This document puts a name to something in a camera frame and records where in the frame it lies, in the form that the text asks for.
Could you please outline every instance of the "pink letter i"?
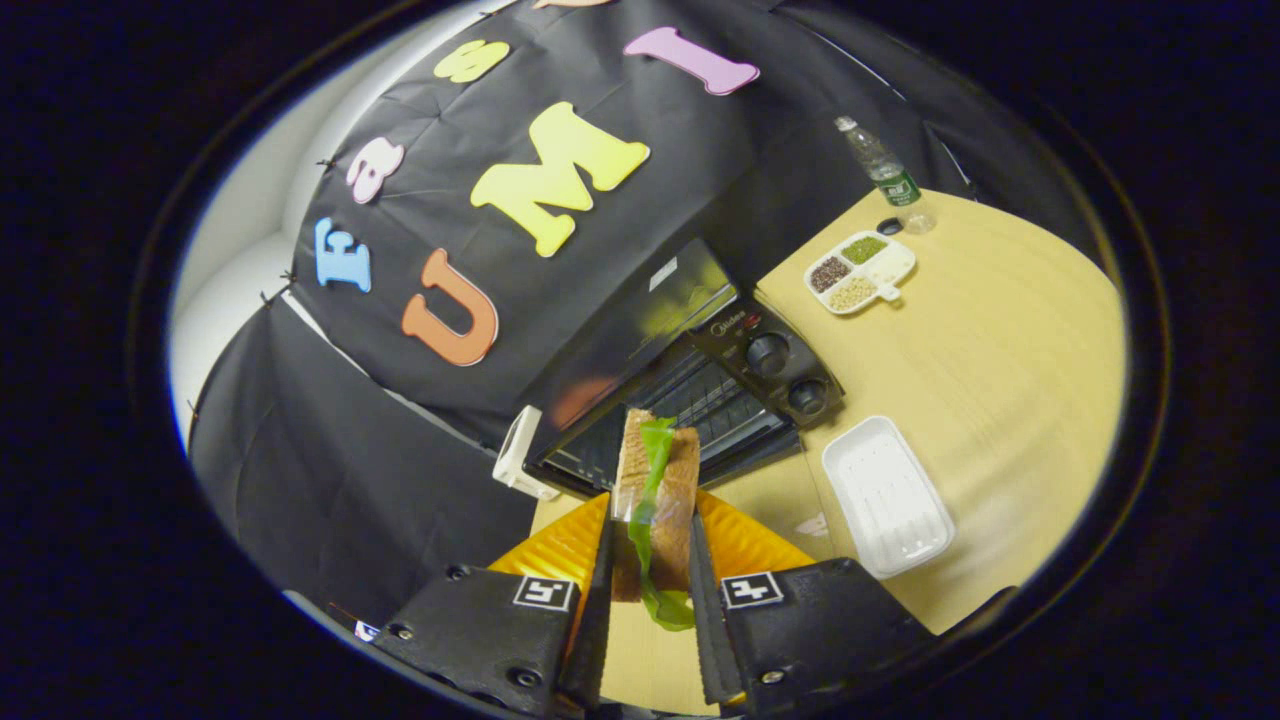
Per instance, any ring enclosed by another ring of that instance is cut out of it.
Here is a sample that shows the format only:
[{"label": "pink letter i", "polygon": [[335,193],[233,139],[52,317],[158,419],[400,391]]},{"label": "pink letter i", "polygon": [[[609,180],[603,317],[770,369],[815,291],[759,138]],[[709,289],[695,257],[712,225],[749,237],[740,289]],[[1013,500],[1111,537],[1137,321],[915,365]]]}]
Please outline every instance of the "pink letter i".
[{"label": "pink letter i", "polygon": [[623,55],[649,55],[703,78],[712,95],[728,95],[760,77],[760,68],[731,63],[710,50],[680,37],[673,27],[650,29],[622,49]]}]

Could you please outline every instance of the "lettuce leaf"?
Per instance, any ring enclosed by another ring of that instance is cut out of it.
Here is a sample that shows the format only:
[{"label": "lettuce leaf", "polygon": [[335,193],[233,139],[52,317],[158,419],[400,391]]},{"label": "lettuce leaf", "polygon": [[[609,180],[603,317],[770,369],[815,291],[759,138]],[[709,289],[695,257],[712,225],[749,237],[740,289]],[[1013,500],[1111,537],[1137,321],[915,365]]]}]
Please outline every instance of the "lettuce leaf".
[{"label": "lettuce leaf", "polygon": [[649,616],[664,630],[680,632],[694,626],[694,609],[689,606],[689,593],[677,591],[658,591],[649,577],[653,562],[653,518],[658,512],[658,487],[671,460],[671,445],[676,430],[671,428],[675,418],[658,418],[640,425],[640,439],[644,442],[649,459],[649,477],[644,483],[644,495],[627,523],[627,537],[640,556],[640,600],[649,610]]}]

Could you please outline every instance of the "oven control panel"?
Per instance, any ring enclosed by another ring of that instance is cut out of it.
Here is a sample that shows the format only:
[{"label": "oven control panel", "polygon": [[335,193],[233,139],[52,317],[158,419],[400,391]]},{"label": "oven control panel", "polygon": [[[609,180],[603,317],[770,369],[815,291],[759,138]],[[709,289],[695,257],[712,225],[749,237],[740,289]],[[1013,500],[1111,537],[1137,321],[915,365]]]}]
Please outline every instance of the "oven control panel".
[{"label": "oven control panel", "polygon": [[691,336],[703,354],[797,425],[827,416],[844,395],[809,343],[755,300],[740,297]]}]

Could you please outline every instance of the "white tray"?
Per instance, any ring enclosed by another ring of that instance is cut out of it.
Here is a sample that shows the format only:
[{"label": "white tray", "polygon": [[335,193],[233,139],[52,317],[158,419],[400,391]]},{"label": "white tray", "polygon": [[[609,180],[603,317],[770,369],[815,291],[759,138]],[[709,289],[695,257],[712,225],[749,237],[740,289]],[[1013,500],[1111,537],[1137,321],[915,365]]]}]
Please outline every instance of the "white tray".
[{"label": "white tray", "polygon": [[[883,247],[876,255],[872,255],[861,265],[851,263],[847,258],[840,254],[841,250],[849,247],[850,245],[864,237],[874,237],[881,242],[883,242],[886,247]],[[849,270],[849,274],[841,278],[840,282],[837,282],[836,284],[828,287],[822,292],[818,292],[809,282],[809,277],[813,275],[813,272],[818,268],[818,265],[826,263],[828,258],[835,258],[836,260],[838,260],[840,264]],[[827,310],[837,315],[849,315],[851,313],[858,313],[863,307],[867,307],[868,305],[874,302],[877,297],[882,297],[890,302],[901,297],[901,292],[897,290],[897,283],[901,282],[902,278],[905,278],[914,266],[915,266],[915,252],[911,252],[910,247],[878,232],[863,231],[849,236],[844,242],[841,242],[840,245],[833,247],[829,252],[827,252],[822,258],[818,258],[817,261],[809,265],[809,268],[804,272],[804,286],[809,288],[809,292],[812,292],[813,296],[818,299],[818,302],[822,302],[822,306],[826,307]],[[847,287],[854,278],[865,278],[867,281],[870,281],[870,283],[876,286],[876,293],[867,297],[867,300],[858,302],[852,307],[847,307],[845,310],[836,310],[836,307],[831,304],[831,296],[837,290]]]},{"label": "white tray", "polygon": [[833,439],[822,465],[863,568],[892,578],[937,557],[956,528],[892,420],[873,415]]}]

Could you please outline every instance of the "oven knob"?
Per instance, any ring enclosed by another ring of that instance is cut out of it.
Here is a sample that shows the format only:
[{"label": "oven knob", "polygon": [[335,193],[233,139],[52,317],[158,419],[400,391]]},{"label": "oven knob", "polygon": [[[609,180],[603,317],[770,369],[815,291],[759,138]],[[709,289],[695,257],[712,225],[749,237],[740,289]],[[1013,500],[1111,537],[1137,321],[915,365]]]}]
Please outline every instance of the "oven knob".
[{"label": "oven knob", "polygon": [[746,366],[762,378],[772,378],[787,366],[791,347],[780,334],[767,333],[746,346]]},{"label": "oven knob", "polygon": [[791,386],[787,404],[801,415],[817,415],[827,406],[827,386],[818,380],[804,380]]}]

